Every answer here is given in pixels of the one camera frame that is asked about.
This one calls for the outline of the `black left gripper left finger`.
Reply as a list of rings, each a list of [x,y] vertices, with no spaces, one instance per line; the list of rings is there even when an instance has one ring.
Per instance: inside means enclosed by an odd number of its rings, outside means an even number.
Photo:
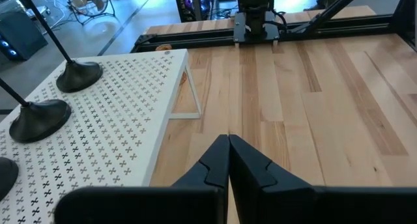
[[[55,224],[224,224],[229,138],[219,135],[168,187],[85,187],[62,197]]]

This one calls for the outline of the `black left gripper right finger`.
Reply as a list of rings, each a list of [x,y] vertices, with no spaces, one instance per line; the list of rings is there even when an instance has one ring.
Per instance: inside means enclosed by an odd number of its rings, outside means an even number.
[[[314,186],[230,135],[241,224],[417,224],[417,188]]]

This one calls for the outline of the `medium black candlestick holder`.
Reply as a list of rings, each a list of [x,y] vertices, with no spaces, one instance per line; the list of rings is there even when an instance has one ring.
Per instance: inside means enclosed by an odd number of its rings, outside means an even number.
[[[59,75],[56,81],[57,88],[61,92],[71,93],[81,91],[95,84],[102,77],[103,68],[95,62],[89,61],[83,63],[71,59],[32,0],[20,1],[23,1],[33,11],[35,18],[49,34],[53,43],[66,60],[65,70]]]

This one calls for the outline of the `short black candlestick holder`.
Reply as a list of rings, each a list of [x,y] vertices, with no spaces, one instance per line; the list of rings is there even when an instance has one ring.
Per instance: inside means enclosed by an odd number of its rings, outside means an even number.
[[[0,87],[20,103],[20,114],[9,128],[11,138],[19,143],[33,143],[55,133],[70,118],[72,109],[59,99],[28,102],[0,78]]]

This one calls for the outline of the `tall black candlestick holder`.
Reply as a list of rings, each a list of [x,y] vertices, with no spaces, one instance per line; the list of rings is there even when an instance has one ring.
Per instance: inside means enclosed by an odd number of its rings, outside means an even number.
[[[14,186],[19,174],[15,161],[0,157],[0,201],[2,201]]]

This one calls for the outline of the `white perforated metal shelf riser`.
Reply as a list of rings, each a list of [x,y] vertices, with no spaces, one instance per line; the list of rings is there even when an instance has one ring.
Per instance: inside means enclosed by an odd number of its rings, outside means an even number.
[[[102,77],[75,93],[58,90],[59,65],[28,97],[61,99],[66,124],[36,143],[12,140],[14,109],[0,122],[0,156],[15,161],[17,181],[0,201],[0,224],[53,224],[59,200],[90,186],[148,186],[184,71],[186,49],[94,57]]]

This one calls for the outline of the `computer tower with coloured lights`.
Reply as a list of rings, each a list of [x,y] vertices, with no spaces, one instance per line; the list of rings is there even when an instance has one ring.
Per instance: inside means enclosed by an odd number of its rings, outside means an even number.
[[[175,0],[182,23],[209,18],[212,0]]]

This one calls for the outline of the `black floor fan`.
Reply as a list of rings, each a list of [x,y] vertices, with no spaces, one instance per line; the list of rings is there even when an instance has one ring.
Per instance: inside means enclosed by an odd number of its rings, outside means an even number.
[[[67,0],[67,3],[81,25],[102,16],[116,17],[112,0]]]

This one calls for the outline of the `dark computer case blue lights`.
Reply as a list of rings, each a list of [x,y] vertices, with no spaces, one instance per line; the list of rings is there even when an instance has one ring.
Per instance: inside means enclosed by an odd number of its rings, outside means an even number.
[[[0,14],[0,52],[10,61],[26,61],[48,42],[24,12]]]

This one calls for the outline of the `black aluminium table frame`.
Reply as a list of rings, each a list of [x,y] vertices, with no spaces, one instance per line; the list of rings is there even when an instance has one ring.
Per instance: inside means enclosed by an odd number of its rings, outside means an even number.
[[[399,0],[392,14],[336,18],[354,0],[337,0],[329,8],[317,13],[312,19],[288,24],[289,32],[278,42],[341,38],[349,36],[382,35],[395,33],[417,51],[417,0]],[[170,45],[173,49],[208,48],[232,46],[233,29],[211,29],[194,32],[141,35],[131,52],[154,51],[158,46]]]

